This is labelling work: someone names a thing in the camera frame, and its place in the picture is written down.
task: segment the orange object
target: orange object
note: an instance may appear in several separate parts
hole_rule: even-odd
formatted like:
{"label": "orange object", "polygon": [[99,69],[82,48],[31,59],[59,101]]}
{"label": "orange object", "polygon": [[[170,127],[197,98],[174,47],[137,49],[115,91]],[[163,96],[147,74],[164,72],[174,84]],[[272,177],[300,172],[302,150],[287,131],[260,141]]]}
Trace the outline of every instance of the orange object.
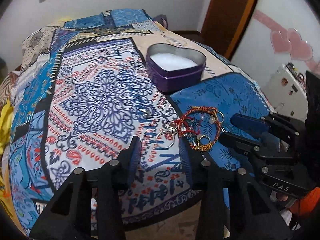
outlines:
{"label": "orange object", "polygon": [[297,200],[290,211],[298,216],[305,216],[310,214],[316,207],[320,199],[320,188],[316,187],[313,191],[309,192],[303,199]]}

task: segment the purple object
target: purple object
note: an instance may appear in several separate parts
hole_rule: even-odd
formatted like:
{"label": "purple object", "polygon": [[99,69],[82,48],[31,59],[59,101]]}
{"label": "purple object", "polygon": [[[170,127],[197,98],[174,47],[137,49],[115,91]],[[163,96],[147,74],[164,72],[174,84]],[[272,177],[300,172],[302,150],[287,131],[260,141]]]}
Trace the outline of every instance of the purple object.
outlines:
{"label": "purple object", "polygon": [[[186,69],[166,71],[156,64],[150,56],[158,53],[170,53],[180,57],[188,58],[195,62],[197,66]],[[149,78],[157,89],[164,93],[175,92],[187,87],[191,87],[201,80],[204,70],[206,56],[195,49],[178,48],[164,43],[151,45],[147,51],[146,68]]]}

